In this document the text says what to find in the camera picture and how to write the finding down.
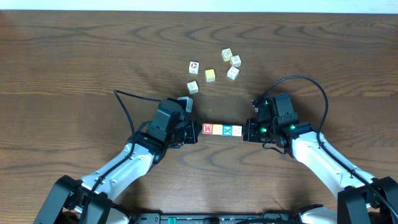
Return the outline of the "red letter wooden block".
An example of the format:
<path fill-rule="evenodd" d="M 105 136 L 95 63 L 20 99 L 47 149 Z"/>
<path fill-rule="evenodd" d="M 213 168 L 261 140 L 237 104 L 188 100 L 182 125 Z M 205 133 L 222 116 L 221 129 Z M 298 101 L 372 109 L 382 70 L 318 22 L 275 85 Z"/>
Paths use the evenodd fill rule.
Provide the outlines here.
<path fill-rule="evenodd" d="M 213 134 L 213 124 L 204 123 L 202 125 L 202 133 L 203 134 Z"/>

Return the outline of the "green sided wooden block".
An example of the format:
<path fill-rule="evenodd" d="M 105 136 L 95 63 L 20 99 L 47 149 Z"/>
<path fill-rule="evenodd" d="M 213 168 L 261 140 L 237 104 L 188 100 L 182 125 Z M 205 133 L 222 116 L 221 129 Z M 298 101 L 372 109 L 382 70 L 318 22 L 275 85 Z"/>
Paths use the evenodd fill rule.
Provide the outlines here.
<path fill-rule="evenodd" d="M 243 127 L 242 126 L 232 126 L 232 136 L 241 137 Z"/>

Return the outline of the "yellow M wooden block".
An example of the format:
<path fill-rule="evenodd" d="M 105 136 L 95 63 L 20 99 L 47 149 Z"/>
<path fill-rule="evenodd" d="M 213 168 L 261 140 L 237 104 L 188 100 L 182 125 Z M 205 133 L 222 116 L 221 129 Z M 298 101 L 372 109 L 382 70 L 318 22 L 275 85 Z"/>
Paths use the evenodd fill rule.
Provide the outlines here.
<path fill-rule="evenodd" d="M 223 125 L 222 124 L 213 124 L 213 135 L 223 135 Z"/>

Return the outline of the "blue X wooden block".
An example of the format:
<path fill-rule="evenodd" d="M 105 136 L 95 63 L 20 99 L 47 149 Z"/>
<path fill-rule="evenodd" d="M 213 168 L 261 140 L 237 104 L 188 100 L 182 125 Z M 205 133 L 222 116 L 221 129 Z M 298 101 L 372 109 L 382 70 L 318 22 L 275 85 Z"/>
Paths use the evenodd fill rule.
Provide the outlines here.
<path fill-rule="evenodd" d="M 223 125 L 222 135 L 223 136 L 232 136 L 233 135 L 233 127 L 232 126 Z"/>

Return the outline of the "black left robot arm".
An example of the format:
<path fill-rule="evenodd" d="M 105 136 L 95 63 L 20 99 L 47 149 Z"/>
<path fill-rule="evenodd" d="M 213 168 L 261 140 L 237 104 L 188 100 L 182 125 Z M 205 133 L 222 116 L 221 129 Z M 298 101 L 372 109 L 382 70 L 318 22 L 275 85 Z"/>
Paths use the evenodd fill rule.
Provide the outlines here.
<path fill-rule="evenodd" d="M 189 118 L 192 107 L 193 100 L 187 96 L 161 100 L 153 121 L 142 123 L 114 159 L 80 179 L 59 178 L 35 222 L 132 222 L 115 199 L 157 165 L 168 149 L 197 143 L 201 124 Z"/>

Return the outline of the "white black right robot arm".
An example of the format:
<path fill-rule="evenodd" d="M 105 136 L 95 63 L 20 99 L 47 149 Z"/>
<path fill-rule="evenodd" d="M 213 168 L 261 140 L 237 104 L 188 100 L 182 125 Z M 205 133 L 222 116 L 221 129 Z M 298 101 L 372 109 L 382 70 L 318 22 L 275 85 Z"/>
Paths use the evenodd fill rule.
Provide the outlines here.
<path fill-rule="evenodd" d="M 378 179 L 337 151 L 309 122 L 301 123 L 288 94 L 253 100 L 257 118 L 243 139 L 286 154 L 308 167 L 337 198 L 337 210 L 314 204 L 284 219 L 294 223 L 397 223 L 397 182 Z"/>

